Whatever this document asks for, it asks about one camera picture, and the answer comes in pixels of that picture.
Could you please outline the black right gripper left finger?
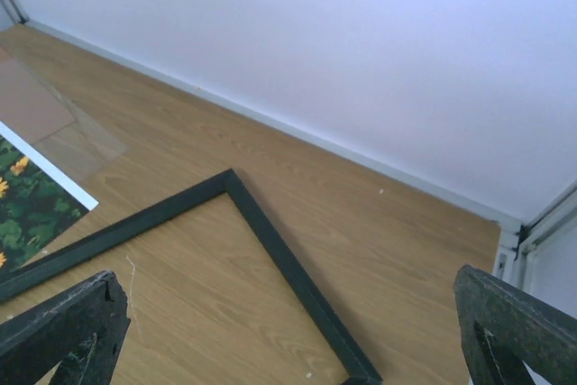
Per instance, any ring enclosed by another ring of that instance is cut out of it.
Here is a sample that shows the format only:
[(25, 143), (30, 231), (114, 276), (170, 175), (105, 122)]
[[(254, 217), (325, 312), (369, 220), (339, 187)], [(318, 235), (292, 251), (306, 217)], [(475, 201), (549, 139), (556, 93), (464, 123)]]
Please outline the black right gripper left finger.
[(100, 271), (1, 324), (1, 382), (109, 384), (131, 319), (116, 275)]

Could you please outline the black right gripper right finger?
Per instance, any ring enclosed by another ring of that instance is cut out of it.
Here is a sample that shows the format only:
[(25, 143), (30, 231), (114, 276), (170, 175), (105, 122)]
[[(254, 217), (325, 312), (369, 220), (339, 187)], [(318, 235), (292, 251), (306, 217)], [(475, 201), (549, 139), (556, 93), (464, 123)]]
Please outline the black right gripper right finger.
[(453, 291), (474, 384), (576, 382), (576, 319), (469, 264)]

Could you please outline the sunflower photo print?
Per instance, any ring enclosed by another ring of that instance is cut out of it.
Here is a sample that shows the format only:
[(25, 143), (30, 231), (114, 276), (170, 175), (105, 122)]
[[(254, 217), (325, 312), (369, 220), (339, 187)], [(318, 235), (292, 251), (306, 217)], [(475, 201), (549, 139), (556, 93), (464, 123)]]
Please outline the sunflower photo print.
[(23, 266), (98, 201), (1, 125), (1, 272)]

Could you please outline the black picture frame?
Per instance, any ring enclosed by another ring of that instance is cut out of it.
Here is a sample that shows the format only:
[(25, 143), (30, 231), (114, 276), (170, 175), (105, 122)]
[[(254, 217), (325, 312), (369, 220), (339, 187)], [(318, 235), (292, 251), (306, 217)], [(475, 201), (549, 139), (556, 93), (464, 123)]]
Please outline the black picture frame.
[(314, 281), (234, 170), (226, 170), (105, 227), (1, 280), (1, 299), (14, 298), (66, 270), (227, 194), (346, 369), (348, 384), (380, 384), (382, 378)]

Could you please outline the clear acrylic sheet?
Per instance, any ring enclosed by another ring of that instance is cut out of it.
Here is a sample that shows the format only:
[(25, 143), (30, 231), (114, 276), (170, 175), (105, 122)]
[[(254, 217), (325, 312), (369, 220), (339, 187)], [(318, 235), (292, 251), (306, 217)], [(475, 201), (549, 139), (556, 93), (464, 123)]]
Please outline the clear acrylic sheet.
[(36, 143), (29, 143), (66, 175), (81, 182), (127, 151), (127, 147), (94, 117), (80, 108), (71, 94), (16, 53), (8, 41), (1, 49), (19, 60), (72, 113), (75, 121)]

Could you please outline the brown backing board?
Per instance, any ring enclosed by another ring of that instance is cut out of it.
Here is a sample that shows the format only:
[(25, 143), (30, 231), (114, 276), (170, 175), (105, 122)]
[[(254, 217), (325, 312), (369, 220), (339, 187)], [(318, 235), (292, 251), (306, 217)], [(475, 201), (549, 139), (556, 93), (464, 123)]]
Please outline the brown backing board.
[(36, 143), (75, 118), (30, 70), (1, 49), (1, 121), (28, 143)]

